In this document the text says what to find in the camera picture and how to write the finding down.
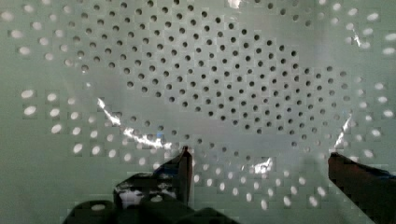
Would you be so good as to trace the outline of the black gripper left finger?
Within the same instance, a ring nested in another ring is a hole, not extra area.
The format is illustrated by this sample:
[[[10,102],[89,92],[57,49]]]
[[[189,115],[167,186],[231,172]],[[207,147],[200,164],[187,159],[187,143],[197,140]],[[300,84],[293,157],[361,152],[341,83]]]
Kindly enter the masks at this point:
[[[138,206],[144,200],[167,195],[187,204],[191,193],[192,155],[188,146],[170,161],[151,173],[138,173],[121,181],[113,189],[113,200],[118,208]]]

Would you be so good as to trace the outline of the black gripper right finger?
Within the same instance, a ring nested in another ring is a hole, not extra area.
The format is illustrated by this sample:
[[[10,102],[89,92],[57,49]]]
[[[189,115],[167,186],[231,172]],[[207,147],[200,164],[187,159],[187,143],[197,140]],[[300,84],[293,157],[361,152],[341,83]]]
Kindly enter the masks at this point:
[[[388,171],[333,152],[328,177],[375,224],[395,224],[396,182]]]

